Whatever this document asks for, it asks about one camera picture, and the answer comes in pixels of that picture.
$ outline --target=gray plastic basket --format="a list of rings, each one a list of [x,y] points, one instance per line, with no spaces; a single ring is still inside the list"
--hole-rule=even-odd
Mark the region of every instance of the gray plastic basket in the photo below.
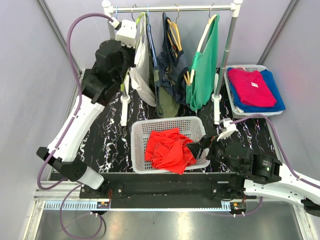
[[[196,116],[136,121],[132,125],[131,131],[131,160],[133,171],[138,174],[169,172],[167,170],[153,168],[151,161],[145,161],[145,151],[151,131],[160,132],[173,128],[179,128],[181,134],[192,139],[194,142],[199,141],[202,136],[206,134],[201,119]],[[206,159],[208,152],[209,149],[205,149],[199,159],[197,159],[196,164],[187,166],[186,170],[207,167],[210,163],[210,161]]]
[[[229,79],[228,79],[228,68],[232,68],[232,67],[243,67],[245,68],[246,72],[253,72],[255,70],[261,72],[263,70],[266,70],[267,68],[265,66],[262,65],[254,65],[254,64],[244,64],[244,65],[229,65],[226,66],[226,71],[224,73],[224,81],[225,81],[225,86],[226,86],[226,91],[228,93],[229,96],[229,100],[230,100],[230,105],[231,105],[231,110],[232,110],[232,115],[235,119],[242,119],[245,118],[247,116],[253,115],[253,114],[262,114],[265,115],[267,117],[272,116],[272,115],[278,115],[278,114],[282,114],[283,111],[274,111],[274,112],[238,112],[235,108],[235,104],[232,98],[232,92],[230,90],[230,84],[229,84]]]

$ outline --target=metal floor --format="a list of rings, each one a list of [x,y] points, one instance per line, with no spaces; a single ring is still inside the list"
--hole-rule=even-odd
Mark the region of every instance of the metal floor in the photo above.
[[[249,202],[249,209],[257,203]],[[84,214],[64,211],[68,225]],[[103,215],[103,227],[95,239],[100,240],[302,240],[292,206],[283,202],[263,202],[253,215],[220,217],[206,212],[116,212]],[[89,237],[100,223],[93,216],[72,223],[67,230],[77,237]],[[39,225],[37,240],[71,240],[61,230],[59,211],[45,210]]]

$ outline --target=white label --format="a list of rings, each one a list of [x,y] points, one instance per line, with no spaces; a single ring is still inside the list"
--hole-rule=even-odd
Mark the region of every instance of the white label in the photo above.
[[[252,87],[255,87],[255,88],[259,87],[258,84],[254,83],[254,82],[251,82],[251,85],[252,85]]]

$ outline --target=black marble table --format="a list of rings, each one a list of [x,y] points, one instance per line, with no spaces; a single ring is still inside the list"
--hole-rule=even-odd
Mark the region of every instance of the black marble table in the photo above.
[[[119,91],[110,101],[109,105],[98,116],[90,130],[84,137],[78,154],[81,159],[99,173],[132,173],[131,162],[131,129],[132,124],[139,120],[156,119],[154,107],[143,102],[138,93],[130,89],[131,103],[128,108],[127,126],[120,124],[122,103]],[[220,118],[232,118],[230,100],[227,89],[223,83],[221,89]],[[197,116],[202,120],[207,134],[217,134],[219,126],[213,123],[213,103],[209,101],[206,106],[196,112],[186,106],[181,106],[177,117]],[[238,132],[223,140],[224,144],[233,141],[250,147],[256,154],[267,154],[275,157],[275,149],[264,119],[249,119],[237,124]],[[190,172],[224,172],[228,169],[219,162],[212,162],[208,167]]]

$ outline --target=green tank top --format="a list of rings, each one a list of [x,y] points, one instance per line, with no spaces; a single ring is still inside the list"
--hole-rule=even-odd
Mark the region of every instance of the green tank top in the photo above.
[[[203,53],[196,52],[192,60],[191,69],[195,71],[195,74],[192,84],[186,86],[186,103],[192,111],[197,111],[207,104],[214,90],[219,18],[217,14],[211,23]]]

